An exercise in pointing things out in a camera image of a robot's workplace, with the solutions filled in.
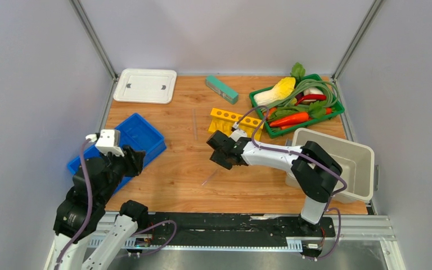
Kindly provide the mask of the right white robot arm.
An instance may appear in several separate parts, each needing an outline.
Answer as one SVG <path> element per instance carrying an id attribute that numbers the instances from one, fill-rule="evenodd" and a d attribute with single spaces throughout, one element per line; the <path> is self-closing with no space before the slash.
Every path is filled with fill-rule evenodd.
<path id="1" fill-rule="evenodd" d="M 341 166 L 314 141 L 302 146 L 272 145 L 236 129 L 229 136 L 214 132 L 207 144 L 213 149 L 210 160 L 228 170 L 234 166 L 264 166 L 293 175 L 305 194 L 298 227 L 307 236 L 321 228 L 320 220 L 336 193 L 336 185 L 347 186 Z"/>

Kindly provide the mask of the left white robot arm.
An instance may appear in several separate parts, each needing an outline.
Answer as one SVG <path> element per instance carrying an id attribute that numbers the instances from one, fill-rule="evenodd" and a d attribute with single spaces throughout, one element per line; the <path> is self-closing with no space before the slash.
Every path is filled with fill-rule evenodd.
<path id="1" fill-rule="evenodd" d="M 118 185 L 123 178 L 142 172 L 145 151 L 136 151 L 129 145 L 124 145 L 122 151 L 122 156 L 108 152 L 89 159 L 80 151 L 80 167 L 73 175 L 73 186 L 56 211 L 51 269 L 81 269 L 84 265 L 89 269 L 103 269 L 130 233 L 148 229 L 148 208 L 129 200 L 121 206 L 111 235 L 105 238 L 94 257 L 83 260 L 87 244 Z"/>

